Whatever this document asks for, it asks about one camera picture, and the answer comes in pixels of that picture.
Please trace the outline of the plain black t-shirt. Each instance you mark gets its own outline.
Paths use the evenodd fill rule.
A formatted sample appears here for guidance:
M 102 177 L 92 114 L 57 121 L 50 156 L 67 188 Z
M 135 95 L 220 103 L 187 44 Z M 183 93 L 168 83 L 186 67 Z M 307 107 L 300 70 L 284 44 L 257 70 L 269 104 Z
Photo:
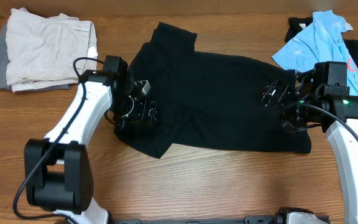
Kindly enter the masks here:
M 137 80 L 150 83 L 159 124 L 116 128 L 119 140 L 154 158 L 172 144 L 220 150 L 311 151 L 306 131 L 284 129 L 280 113 L 262 103 L 264 88 L 293 86 L 295 71 L 248 57 L 197 52 L 197 35 L 160 23 L 131 63 Z

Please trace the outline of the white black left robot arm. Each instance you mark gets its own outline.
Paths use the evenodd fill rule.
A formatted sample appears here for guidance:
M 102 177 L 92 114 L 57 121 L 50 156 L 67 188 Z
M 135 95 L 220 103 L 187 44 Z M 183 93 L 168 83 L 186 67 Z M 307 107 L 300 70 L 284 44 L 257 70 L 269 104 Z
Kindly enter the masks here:
M 157 103 L 147 98 L 150 83 L 136 80 L 121 57 L 108 55 L 101 63 L 101 70 L 76 72 L 78 91 L 62 119 L 43 139 L 26 143 L 25 179 L 13 202 L 19 218 L 26 219 L 17 207 L 25 193 L 30 205 L 48 212 L 47 218 L 62 217 L 67 223 L 113 222 L 111 213 L 93 197 L 90 140 L 102 118 L 120 131 L 149 129 L 158 123 L 158 110 Z

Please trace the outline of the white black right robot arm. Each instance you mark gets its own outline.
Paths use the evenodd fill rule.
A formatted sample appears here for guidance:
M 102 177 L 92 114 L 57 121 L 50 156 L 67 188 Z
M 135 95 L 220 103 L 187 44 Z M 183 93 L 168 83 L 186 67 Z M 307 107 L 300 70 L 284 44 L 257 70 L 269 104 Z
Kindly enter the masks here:
M 279 110 L 289 132 L 321 127 L 334 151 L 344 201 L 344 223 L 358 223 L 358 96 L 347 86 L 344 62 L 320 62 L 295 76 L 298 86 L 275 80 L 262 95 Z

